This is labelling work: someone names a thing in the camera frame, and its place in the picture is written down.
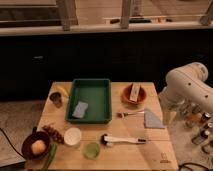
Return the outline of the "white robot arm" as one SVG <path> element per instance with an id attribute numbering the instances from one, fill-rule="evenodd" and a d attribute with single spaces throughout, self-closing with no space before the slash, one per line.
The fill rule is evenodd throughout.
<path id="1" fill-rule="evenodd" d="M 205 83 L 207 78 L 208 69 L 200 62 L 193 62 L 167 73 L 166 86 L 158 95 L 165 125 L 169 124 L 172 112 L 186 100 L 195 103 L 204 112 L 213 114 L 213 88 Z"/>

